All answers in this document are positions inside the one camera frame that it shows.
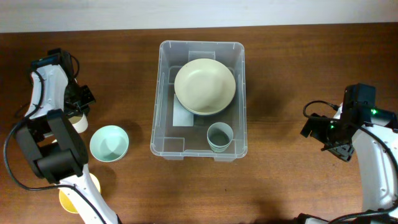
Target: wooden table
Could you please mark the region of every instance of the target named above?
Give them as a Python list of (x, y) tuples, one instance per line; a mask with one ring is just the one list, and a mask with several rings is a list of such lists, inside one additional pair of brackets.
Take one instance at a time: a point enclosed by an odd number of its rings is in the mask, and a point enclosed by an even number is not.
[[(210, 158), (166, 161), (149, 149), (159, 45), (164, 40), (238, 41), (245, 47), (248, 154), (232, 163)], [(268, 223), (309, 213), (326, 219), (361, 210), (356, 156), (344, 163), (299, 133), (311, 100), (340, 103), (347, 85), (377, 88), (376, 104), (398, 111), (398, 24), (275, 26), (221, 29), (113, 30), (0, 34), (0, 140), (30, 100), (30, 61), (61, 47), (79, 59), (79, 84), (97, 103), (81, 136), (115, 124), (130, 138), (126, 156), (90, 171), (123, 223)], [(333, 111), (310, 109), (327, 116)], [(15, 140), (9, 162), (17, 178), (32, 173)], [(82, 223), (66, 212), (58, 190), (27, 192), (0, 162), (2, 223)]]

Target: small cup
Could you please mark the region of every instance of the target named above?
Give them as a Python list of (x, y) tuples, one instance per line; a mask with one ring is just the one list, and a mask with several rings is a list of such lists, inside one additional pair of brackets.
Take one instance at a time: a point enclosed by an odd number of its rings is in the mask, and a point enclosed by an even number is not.
[(88, 127), (87, 117), (84, 113), (69, 118), (69, 121), (71, 122), (77, 133), (82, 133), (83, 131), (86, 131)]
[(207, 141), (214, 152), (223, 152), (234, 138), (232, 128), (222, 122), (212, 124), (207, 130)]
[(129, 136), (115, 125), (97, 130), (90, 140), (90, 151), (101, 162), (114, 162), (126, 155), (129, 149)]

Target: clear plastic bin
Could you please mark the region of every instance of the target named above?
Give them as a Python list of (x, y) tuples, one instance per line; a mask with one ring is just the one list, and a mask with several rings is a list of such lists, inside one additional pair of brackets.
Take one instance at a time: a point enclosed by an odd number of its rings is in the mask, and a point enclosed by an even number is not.
[[(236, 93), (231, 104), (211, 116), (194, 116), (193, 126), (173, 126), (174, 80), (186, 63), (198, 58), (211, 58), (227, 66), (235, 77)], [(227, 150), (210, 149), (206, 133), (215, 122), (229, 124), (234, 132)], [(194, 42), (167, 40), (160, 45), (159, 70), (150, 149), (156, 156), (181, 160), (185, 156), (213, 157), (231, 162), (248, 152), (246, 128), (246, 80), (244, 47), (238, 42)]]

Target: mint green bowl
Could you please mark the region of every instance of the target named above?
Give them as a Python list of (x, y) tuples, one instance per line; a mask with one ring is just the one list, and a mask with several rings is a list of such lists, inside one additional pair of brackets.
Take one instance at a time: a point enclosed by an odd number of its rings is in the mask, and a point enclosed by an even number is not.
[(114, 162), (126, 155), (129, 136), (118, 126), (109, 125), (97, 130), (90, 140), (90, 151), (101, 162)]

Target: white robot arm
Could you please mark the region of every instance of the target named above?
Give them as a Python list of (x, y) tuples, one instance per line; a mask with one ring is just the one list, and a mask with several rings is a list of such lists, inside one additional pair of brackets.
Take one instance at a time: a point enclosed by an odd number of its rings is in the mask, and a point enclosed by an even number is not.
[[(67, 195), (85, 223), (121, 223), (97, 191), (88, 170), (85, 144), (68, 118), (88, 114), (94, 96), (87, 86), (78, 86), (72, 56), (61, 49), (32, 62), (33, 93), (28, 112), (14, 126), (4, 143), (4, 163), (17, 185), (26, 190), (60, 189)], [(20, 183), (7, 161), (9, 138), (15, 138), (39, 178), (51, 185), (32, 188)], [(54, 135), (57, 142), (46, 146), (37, 143)]]
[[(302, 135), (311, 135), (325, 144), (323, 151), (330, 151), (343, 161), (349, 161), (356, 150), (363, 190), (363, 213), (353, 214), (353, 223), (392, 223), (398, 220), (397, 156), (398, 124), (395, 113), (374, 106), (376, 89), (357, 84), (348, 86), (344, 102), (337, 107), (333, 118), (317, 114), (308, 116)], [(328, 223), (317, 217), (300, 214), (298, 223)]]

